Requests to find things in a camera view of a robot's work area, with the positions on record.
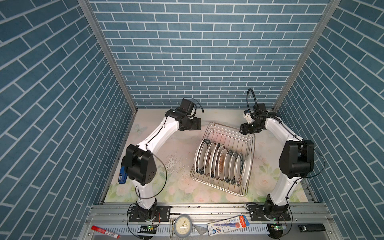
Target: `metal ring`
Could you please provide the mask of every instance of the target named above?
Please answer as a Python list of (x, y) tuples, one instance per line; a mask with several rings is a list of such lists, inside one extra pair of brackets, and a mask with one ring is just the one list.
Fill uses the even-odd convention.
[(172, 239), (173, 237), (173, 222), (174, 220), (172, 218), (169, 219), (169, 238)]

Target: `floral mat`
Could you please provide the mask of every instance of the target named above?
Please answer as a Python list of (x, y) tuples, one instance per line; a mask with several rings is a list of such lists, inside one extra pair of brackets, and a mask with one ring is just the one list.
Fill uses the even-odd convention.
[[(140, 109), (134, 120), (125, 148), (130, 143), (137, 144), (146, 138), (161, 122), (164, 112), (164, 109)], [(199, 183), (190, 177), (194, 154), (208, 123), (215, 121), (238, 128), (241, 123), (245, 122), (242, 113), (243, 110), (213, 109), (207, 109), (203, 114), (198, 112), (197, 117), (202, 118), (201, 131), (177, 131), (164, 143), (157, 156), (166, 165), (168, 176), (164, 190), (156, 196), (158, 202), (265, 201), (267, 194), (273, 190), (279, 179), (278, 160), (283, 148), (268, 130), (263, 130), (255, 135), (255, 153), (246, 196), (237, 197)], [(118, 183), (122, 157), (120, 157), (119, 167), (115, 171), (105, 202), (135, 202), (137, 200), (132, 181), (128, 179), (125, 184)], [(154, 193), (158, 193), (164, 185), (165, 169), (157, 159), (155, 161), (157, 173), (151, 183), (153, 184)], [(290, 202), (308, 202), (301, 184), (296, 186), (290, 197)]]

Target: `brick wall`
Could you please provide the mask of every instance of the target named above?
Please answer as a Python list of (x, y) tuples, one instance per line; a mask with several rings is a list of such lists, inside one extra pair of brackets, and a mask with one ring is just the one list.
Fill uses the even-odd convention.
[(310, 181), (345, 239), (384, 233), (383, 12), (381, 0), (342, 0), (280, 109), (326, 158)]
[(72, 239), (131, 110), (76, 0), (0, 1), (0, 239)]
[(272, 107), (328, 0), (91, 0), (139, 108)]

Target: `dish rack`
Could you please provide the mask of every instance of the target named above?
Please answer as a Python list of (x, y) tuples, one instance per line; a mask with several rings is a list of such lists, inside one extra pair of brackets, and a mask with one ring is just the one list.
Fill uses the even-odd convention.
[[(224, 144), (225, 148), (231, 149), (232, 151), (237, 151), (238, 153), (242, 152), (244, 155), (244, 159), (247, 159), (247, 156), (251, 155), (251, 169), (253, 162), (253, 154), (255, 151), (255, 137), (253, 134), (242, 135), (239, 133), (239, 129), (234, 127), (229, 127), (226, 125), (222, 125), (216, 122), (210, 122), (208, 124), (207, 130), (205, 131), (203, 139), (209, 139), (211, 142), (216, 142), (220, 144)], [(230, 194), (244, 197), (248, 192), (248, 185), (244, 186), (243, 183), (240, 186), (232, 185), (230, 182), (227, 183), (225, 181), (216, 180), (215, 178), (211, 178), (209, 176), (205, 176), (205, 174), (200, 175), (195, 171), (194, 165), (192, 165), (192, 169), (190, 171), (190, 176), (201, 183), (204, 183), (208, 186), (214, 187), (216, 189), (223, 190)]]

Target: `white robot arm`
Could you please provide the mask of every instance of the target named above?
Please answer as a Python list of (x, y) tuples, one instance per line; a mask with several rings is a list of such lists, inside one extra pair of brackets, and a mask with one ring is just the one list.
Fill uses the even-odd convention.
[[(291, 133), (293, 131), (288, 128), (283, 122), (280, 123), (276, 119), (267, 118), (265, 120), (265, 128), (273, 133), (273, 135), (279, 140), (279, 142), (284, 146), (287, 141), (295, 141), (301, 142), (304, 140), (302, 137), (296, 136), (293, 137)], [(295, 182), (300, 182), (302, 178), (292, 177), (288, 178), (288, 176), (284, 173), (280, 173), (279, 180), (276, 183), (275, 188), (270, 194), (271, 200), (275, 205), (285, 206), (287, 204), (286, 197), (290, 197), (295, 187), (291, 189), (291, 187), (295, 184)]]
[[(168, 116), (164, 117), (160, 125), (142, 142), (138, 144), (139, 148), (143, 151), (150, 151), (156, 155), (160, 147), (165, 141), (179, 129), (179, 122), (174, 118)], [(156, 198), (153, 196), (152, 184), (145, 184), (144, 186), (137, 180), (132, 180), (135, 189), (137, 188), (140, 196), (138, 205), (144, 209), (150, 209), (155, 203)]]
[(279, 180), (273, 191), (267, 195), (264, 214), (274, 219), (288, 212), (288, 199), (299, 183), (313, 171), (314, 144), (297, 136), (274, 112), (267, 112), (264, 104), (255, 104), (243, 114), (246, 123), (241, 124), (240, 133), (258, 133), (262, 129), (270, 130), (283, 146), (279, 159), (281, 170)]
[(142, 220), (153, 219), (156, 212), (157, 202), (151, 184), (157, 172), (154, 156), (156, 157), (160, 147), (177, 130), (201, 130), (201, 118), (194, 118), (195, 113), (195, 104), (183, 98), (178, 108), (166, 112), (160, 125), (148, 137), (138, 145), (130, 144), (126, 148), (121, 167), (135, 185), (139, 196), (136, 207)]

